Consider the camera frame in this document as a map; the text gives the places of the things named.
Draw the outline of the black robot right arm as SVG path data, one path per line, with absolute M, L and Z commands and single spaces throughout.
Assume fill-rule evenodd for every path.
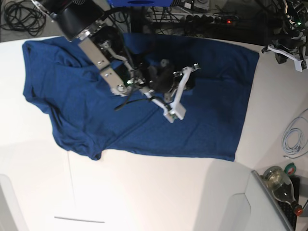
M 182 94 L 190 89 L 189 79 L 199 64 L 176 71 L 168 59 L 151 65 L 141 55 L 133 57 L 119 29 L 105 20 L 121 11 L 104 11 L 91 0 L 34 0 L 35 7 L 54 21 L 68 41 L 78 40 L 78 46 L 100 71 L 114 95 L 126 100 L 116 111 L 132 103 L 134 91 L 146 96 L 163 110 L 164 117 L 173 123 L 183 120 L 186 108 L 181 104 Z

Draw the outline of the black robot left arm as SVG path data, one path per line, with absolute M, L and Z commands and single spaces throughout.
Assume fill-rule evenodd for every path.
M 295 70 L 308 68 L 308 2 L 278 0 L 276 12 L 267 19 L 270 43 L 262 53 L 273 52 L 277 63 L 294 62 Z

